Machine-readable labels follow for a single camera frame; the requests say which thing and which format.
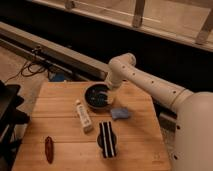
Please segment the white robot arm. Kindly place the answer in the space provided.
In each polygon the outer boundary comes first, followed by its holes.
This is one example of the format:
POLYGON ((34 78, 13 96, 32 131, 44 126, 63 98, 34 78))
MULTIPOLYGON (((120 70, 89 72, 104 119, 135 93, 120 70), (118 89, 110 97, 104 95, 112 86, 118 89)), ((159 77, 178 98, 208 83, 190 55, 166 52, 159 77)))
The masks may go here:
POLYGON ((177 115, 172 171, 213 171, 213 92, 193 92, 135 67, 131 53, 113 57, 105 82, 117 90, 124 80, 177 115))

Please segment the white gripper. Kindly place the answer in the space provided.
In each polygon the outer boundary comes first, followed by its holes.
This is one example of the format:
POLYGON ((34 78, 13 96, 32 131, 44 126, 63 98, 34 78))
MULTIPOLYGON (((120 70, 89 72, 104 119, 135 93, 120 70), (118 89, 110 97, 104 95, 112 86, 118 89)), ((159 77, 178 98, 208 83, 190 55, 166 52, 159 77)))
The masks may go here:
MULTIPOLYGON (((121 86, 121 78, 117 75, 109 73, 105 79, 105 83, 110 90, 115 90, 121 86)), ((106 101, 107 104, 112 104, 114 101, 114 96, 108 95, 106 101)))

